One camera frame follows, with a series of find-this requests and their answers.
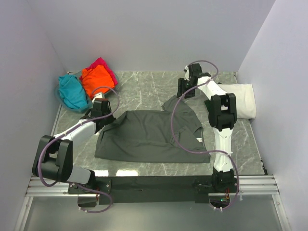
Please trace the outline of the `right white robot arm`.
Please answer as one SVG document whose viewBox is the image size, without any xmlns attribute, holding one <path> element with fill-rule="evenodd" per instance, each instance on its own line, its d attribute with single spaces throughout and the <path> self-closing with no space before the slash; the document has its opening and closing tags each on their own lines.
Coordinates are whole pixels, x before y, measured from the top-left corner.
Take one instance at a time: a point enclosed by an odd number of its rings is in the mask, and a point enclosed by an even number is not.
<svg viewBox="0 0 308 231">
<path fill-rule="evenodd" d="M 216 192 L 224 192 L 238 182 L 234 177 L 237 169 L 231 160 L 231 137 L 237 121 L 236 96 L 227 93 L 213 80 L 217 73 L 203 72 L 199 61 L 185 66 L 185 76 L 178 80 L 178 100 L 195 96 L 195 90 L 203 92 L 207 100 L 208 121 L 215 135 L 215 161 L 211 187 Z"/>
</svg>

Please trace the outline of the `dark grey t shirt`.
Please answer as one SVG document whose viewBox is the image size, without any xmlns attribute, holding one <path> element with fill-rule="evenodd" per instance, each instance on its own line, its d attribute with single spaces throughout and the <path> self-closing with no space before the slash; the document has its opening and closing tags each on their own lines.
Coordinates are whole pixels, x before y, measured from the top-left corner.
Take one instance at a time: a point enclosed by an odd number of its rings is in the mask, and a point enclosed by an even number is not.
<svg viewBox="0 0 308 231">
<path fill-rule="evenodd" d="M 125 111 L 99 134 L 95 157 L 142 163 L 209 163 L 203 126 L 176 96 L 162 110 Z"/>
</svg>

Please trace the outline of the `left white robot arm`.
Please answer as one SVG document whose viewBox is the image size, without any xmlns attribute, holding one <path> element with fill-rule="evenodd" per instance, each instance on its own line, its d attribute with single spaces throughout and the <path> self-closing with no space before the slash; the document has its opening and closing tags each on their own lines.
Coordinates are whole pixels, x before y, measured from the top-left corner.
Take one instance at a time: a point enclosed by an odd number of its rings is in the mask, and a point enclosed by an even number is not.
<svg viewBox="0 0 308 231">
<path fill-rule="evenodd" d="M 73 164 L 73 148 L 86 138 L 115 121 L 110 102 L 95 99 L 93 107 L 77 124 L 56 136 L 44 135 L 40 138 L 32 174 L 57 182 L 79 184 L 92 190 L 99 189 L 94 171 Z"/>
</svg>

